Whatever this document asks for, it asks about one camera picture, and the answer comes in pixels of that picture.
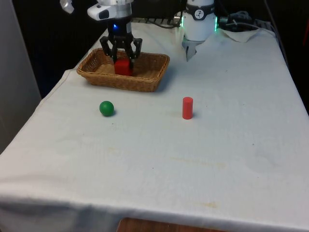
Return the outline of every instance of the white tablecloth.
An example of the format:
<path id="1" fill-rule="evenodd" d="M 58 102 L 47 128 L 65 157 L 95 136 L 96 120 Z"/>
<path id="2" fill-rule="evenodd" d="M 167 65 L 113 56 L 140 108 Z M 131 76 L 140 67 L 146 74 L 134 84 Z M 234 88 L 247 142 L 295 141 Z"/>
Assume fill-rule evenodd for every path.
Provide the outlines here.
<path id="1" fill-rule="evenodd" d="M 216 33 L 186 62 L 175 31 L 133 24 L 133 34 L 171 58 L 159 90 L 66 71 L 0 156 L 2 232 L 113 232 L 124 217 L 308 231 L 309 120 L 275 38 Z M 115 116 L 100 114 L 102 101 Z"/>

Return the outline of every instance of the wicker basket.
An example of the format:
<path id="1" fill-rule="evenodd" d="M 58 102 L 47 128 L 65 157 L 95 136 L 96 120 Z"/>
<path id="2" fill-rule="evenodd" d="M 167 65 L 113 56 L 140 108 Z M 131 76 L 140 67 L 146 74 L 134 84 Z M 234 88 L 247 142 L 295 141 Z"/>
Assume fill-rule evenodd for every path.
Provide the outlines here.
<path id="1" fill-rule="evenodd" d="M 126 57 L 118 51 L 118 57 Z M 133 75 L 122 76 L 114 72 L 113 61 L 101 48 L 93 50 L 79 65 L 77 73 L 96 86 L 107 86 L 140 92 L 154 92 L 168 67 L 169 57 L 162 54 L 141 53 L 135 60 Z"/>

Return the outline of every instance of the green ball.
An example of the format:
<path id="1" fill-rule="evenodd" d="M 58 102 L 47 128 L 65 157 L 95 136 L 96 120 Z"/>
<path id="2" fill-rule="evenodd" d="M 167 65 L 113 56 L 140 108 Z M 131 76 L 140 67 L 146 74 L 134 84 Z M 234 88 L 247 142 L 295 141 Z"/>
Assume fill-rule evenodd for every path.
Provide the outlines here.
<path id="1" fill-rule="evenodd" d="M 100 112 L 106 116 L 112 116 L 114 114 L 114 105 L 110 101 L 104 101 L 100 104 Z"/>

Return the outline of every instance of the black background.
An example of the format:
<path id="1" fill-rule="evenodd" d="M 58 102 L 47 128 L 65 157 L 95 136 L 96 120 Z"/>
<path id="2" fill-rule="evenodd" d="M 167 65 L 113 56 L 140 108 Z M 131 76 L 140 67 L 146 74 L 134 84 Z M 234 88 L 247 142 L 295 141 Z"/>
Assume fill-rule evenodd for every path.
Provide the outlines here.
<path id="1" fill-rule="evenodd" d="M 270 20 L 263 0 L 221 0 L 230 13 L 248 11 L 253 18 Z M 73 68 L 106 29 L 87 15 L 95 0 L 74 0 L 75 11 L 68 15 L 58 0 L 13 0 L 29 58 L 42 97 L 59 81 L 66 69 Z M 285 47 L 290 73 L 309 112 L 309 41 L 302 45 L 308 0 L 268 0 Z M 172 18 L 181 9 L 180 0 L 135 0 L 134 17 Z M 216 14 L 224 11 L 216 2 Z"/>

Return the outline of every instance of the red cylinder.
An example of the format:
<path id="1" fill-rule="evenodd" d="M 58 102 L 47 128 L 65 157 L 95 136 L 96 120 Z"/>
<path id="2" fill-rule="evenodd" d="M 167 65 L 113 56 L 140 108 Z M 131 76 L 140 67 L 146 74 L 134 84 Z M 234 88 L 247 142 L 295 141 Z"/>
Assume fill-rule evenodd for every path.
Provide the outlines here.
<path id="1" fill-rule="evenodd" d="M 193 98 L 185 97 L 183 99 L 183 118 L 191 119 L 193 116 Z"/>

